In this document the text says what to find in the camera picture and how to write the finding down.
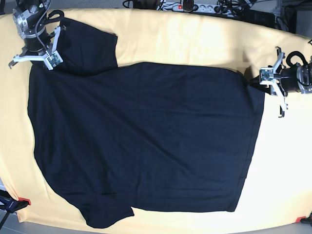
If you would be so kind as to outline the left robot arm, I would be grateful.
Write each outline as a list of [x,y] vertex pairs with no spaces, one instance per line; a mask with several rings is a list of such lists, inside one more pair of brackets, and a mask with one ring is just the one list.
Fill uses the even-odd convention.
[[[302,60],[302,64],[293,64],[291,59],[293,57],[299,57]],[[280,84],[287,93],[297,92],[302,94],[312,93],[312,63],[308,63],[302,53],[298,51],[291,52],[287,58],[286,63],[289,68],[281,70]]]

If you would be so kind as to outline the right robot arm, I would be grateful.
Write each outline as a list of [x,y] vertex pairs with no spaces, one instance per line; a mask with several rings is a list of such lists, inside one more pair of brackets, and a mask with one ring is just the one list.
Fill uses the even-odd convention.
[[18,35],[24,41],[20,56],[28,53],[51,55],[51,38],[46,31],[45,20],[50,8],[50,0],[18,0],[13,9],[13,20]]

